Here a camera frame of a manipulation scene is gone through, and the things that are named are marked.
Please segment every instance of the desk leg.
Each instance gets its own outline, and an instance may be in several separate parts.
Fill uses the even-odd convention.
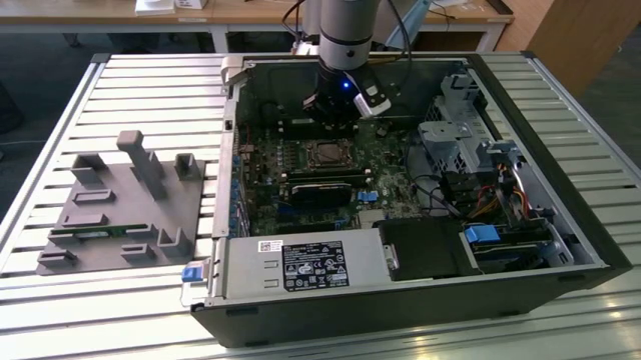
[[[226,54],[229,52],[229,45],[226,44],[226,25],[212,25],[209,27],[209,33],[216,53]]]
[[[476,51],[479,53],[488,53],[493,51],[496,43],[499,42],[500,34],[503,33],[504,24],[487,25],[487,30],[481,33],[480,41],[477,42]]]

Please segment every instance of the motherboard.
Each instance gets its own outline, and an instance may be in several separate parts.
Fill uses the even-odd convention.
[[[348,139],[285,139],[273,129],[253,136],[245,129],[238,147],[252,236],[371,228],[420,215],[405,130],[365,120]]]

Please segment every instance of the circuit board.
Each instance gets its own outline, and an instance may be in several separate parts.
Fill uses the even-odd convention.
[[[359,214],[375,212],[379,220],[420,216],[420,205],[407,180],[403,149],[407,132],[380,132],[375,121],[360,121],[352,139],[285,141],[272,130],[240,146],[245,180],[245,203],[252,236],[371,227]],[[327,176],[340,171],[364,182],[349,186],[340,206],[300,208],[282,177],[311,176],[319,184],[339,187],[352,175]]]

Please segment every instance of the blue latch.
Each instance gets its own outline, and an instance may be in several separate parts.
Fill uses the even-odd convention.
[[[371,191],[367,194],[367,201],[372,202],[372,201],[376,201],[377,199],[379,199],[379,192],[377,191]]]
[[[190,266],[181,270],[181,282],[193,283],[196,281],[202,281],[202,265]]]
[[[499,233],[493,225],[473,225],[464,230],[467,242],[497,242]]]

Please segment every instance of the white sticker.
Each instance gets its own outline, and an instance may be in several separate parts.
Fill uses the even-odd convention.
[[[266,240],[257,242],[257,252],[266,253],[269,251],[280,251],[282,247],[282,240]]]
[[[202,19],[200,17],[178,17],[177,21],[180,23],[204,23],[206,19]]]

